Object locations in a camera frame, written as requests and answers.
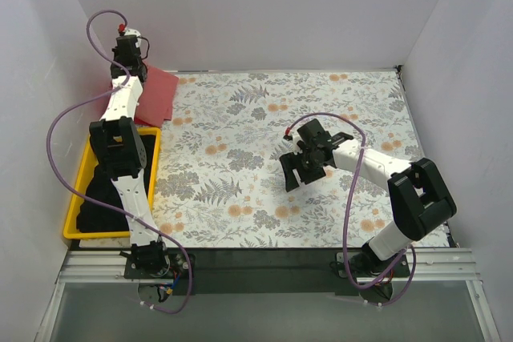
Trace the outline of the salmon pink t shirt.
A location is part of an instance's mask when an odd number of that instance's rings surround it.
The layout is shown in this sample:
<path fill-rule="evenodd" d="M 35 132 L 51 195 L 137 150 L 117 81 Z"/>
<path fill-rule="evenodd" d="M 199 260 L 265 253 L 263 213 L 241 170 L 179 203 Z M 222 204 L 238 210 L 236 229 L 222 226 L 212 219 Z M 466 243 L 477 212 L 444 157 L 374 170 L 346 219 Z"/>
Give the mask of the salmon pink t shirt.
<path fill-rule="evenodd" d="M 172 119 L 173 99 L 179 78 L 157 67 L 148 67 L 147 81 L 135 110 L 135 123 L 150 127 L 162 127 Z"/>

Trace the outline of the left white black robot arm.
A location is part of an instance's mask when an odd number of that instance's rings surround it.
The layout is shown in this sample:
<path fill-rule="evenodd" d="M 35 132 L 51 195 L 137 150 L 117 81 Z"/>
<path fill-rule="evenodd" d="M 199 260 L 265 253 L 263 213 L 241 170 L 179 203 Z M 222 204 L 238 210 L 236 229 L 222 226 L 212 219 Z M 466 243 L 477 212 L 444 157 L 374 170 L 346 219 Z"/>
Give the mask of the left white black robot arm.
<path fill-rule="evenodd" d="M 144 184 L 147 152 L 134 117 L 147 80 L 147 67 L 141 54 L 146 40 L 137 30 L 124 27 L 116 38 L 111 64 L 113 92 L 107 109 L 97 122 L 90 124 L 91 148 L 101 169 L 111 180 L 127 217 L 131 249 L 126 257 L 134 268 L 160 278 L 169 272 L 170 258 L 162 237 L 152 231 Z"/>

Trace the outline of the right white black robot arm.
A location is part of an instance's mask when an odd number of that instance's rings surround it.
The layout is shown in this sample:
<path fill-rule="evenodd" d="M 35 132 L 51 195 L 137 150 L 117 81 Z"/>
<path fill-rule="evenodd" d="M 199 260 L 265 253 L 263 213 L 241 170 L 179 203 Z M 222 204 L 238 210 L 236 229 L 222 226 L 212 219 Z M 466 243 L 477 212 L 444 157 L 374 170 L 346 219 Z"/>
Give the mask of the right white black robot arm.
<path fill-rule="evenodd" d="M 349 171 L 388 192 L 393 219 L 366 242 L 361 251 L 344 260 L 345 272 L 380 276 L 399 256 L 452 218 L 456 204 L 435 163 L 427 158 L 411 162 L 366 149 L 365 139 L 339 132 L 330 134 L 311 114 L 285 131 L 293 151 L 279 160 L 285 190 L 293 191 L 326 176 L 326 168 Z"/>

